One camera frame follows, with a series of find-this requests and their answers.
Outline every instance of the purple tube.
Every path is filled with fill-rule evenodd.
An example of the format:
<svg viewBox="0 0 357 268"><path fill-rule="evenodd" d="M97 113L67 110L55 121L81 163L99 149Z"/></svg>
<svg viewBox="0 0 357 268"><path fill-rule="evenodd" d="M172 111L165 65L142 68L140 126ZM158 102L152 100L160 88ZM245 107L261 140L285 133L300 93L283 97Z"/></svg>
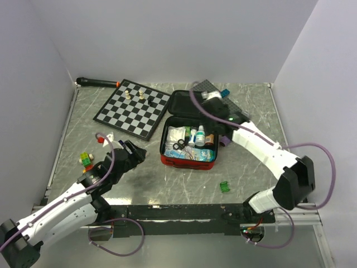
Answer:
<svg viewBox="0 0 357 268"><path fill-rule="evenodd" d="M220 146L227 146L228 144L230 144L231 140L229 138L227 138L226 136L223 136L221 138L221 140L219 141L219 145Z"/></svg>

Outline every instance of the small bottle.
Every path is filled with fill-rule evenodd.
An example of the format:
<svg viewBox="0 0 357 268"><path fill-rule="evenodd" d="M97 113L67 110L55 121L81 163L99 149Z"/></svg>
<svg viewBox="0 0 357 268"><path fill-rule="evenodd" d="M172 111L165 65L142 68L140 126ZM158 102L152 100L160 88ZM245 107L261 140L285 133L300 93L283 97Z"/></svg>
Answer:
<svg viewBox="0 0 357 268"><path fill-rule="evenodd" d="M189 139L189 146L190 146L190 147L195 147L196 133L197 133L197 130L195 130L194 128L192 128L192 129L191 129L190 139Z"/></svg>
<svg viewBox="0 0 357 268"><path fill-rule="evenodd" d="M185 138L190 138L190 127L185 127Z"/></svg>
<svg viewBox="0 0 357 268"><path fill-rule="evenodd" d="M206 140L205 129L203 128L203 126L200 126L199 130L197 131L195 145L198 147L205 146L205 140Z"/></svg>
<svg viewBox="0 0 357 268"><path fill-rule="evenodd" d="M212 146L214 144L214 135L206 136L205 146Z"/></svg>

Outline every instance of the gray marble surface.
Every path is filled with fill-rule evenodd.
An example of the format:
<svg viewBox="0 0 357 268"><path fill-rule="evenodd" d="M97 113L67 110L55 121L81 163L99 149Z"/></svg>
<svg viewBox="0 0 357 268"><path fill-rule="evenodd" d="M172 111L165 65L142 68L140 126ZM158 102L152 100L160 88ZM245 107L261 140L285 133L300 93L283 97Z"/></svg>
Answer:
<svg viewBox="0 0 357 268"><path fill-rule="evenodd" d="M189 89L186 83L145 84L172 93ZM284 145L276 110L266 84L214 83L247 111L252 121L271 139ZM160 161L160 139L166 112L150 141L142 141L100 123L93 117L113 93L113 88L84 87L79 89L73 113L66 131L59 162L52 182L50 200L63 193L81 175L80 153L86 151L101 161L107 150L97 143L96 132L114 132L116 140L130 139L149 152L148 158L135 170L126 173L104 197L109 204L215 204L241 203L250 195L268 189L276 183L271 172L248 151L236 144L220 147L211 170L177 169ZM222 193L219 184L228 181L231 191Z"/></svg>

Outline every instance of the green lego brick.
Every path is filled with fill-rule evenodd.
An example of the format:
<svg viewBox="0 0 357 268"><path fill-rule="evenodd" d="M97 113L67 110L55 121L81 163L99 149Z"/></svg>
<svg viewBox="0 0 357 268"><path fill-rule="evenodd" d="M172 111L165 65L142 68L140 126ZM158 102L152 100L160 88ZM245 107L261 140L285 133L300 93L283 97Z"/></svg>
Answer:
<svg viewBox="0 0 357 268"><path fill-rule="evenodd" d="M219 184L219 186L221 187L221 191L222 193L226 193L226 192L229 192L230 189L229 189L229 186L228 186L228 181L223 181Z"/></svg>
<svg viewBox="0 0 357 268"><path fill-rule="evenodd" d="M86 168L87 166L91 165L91 161L89 157L82 159L82 165Z"/></svg>

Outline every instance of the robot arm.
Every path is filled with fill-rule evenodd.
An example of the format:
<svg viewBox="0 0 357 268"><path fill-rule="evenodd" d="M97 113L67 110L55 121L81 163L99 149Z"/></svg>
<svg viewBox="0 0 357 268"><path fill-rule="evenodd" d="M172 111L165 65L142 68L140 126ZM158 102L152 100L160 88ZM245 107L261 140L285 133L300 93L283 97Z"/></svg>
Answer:
<svg viewBox="0 0 357 268"><path fill-rule="evenodd" d="M228 136L233 142L251 152L272 172L278 180L276 186L249 197L244 205L246 216L263 213L273 208L282 207L288 210L296 207L315 188L313 162L307 156L298 156L281 148L278 142L272 141L242 112L230 113L229 108L217 94L210 93L212 98L202 104L204 110L213 116L241 125L241 128L217 123L202 116L203 124L210 133Z"/></svg>
<svg viewBox="0 0 357 268"><path fill-rule="evenodd" d="M64 194L39 211L17 223L9 219L0 225L0 246L5 242L8 243L1 254L10 267L31 267L40 257L40 250L49 247L81 226L102 222L107 218L110 206L102 194L111 190L124 173L145 160L146 150L140 149L130 141L126 141L125 146L127 149L114 149L113 168L109 176L95 188L73 198L67 198L101 180L112 162L111 153L107 153L104 161L83 173ZM50 209L59 200L64 202ZM44 216L32 223L38 215L46 211L48 212ZM19 235L8 241L18 232Z"/></svg>

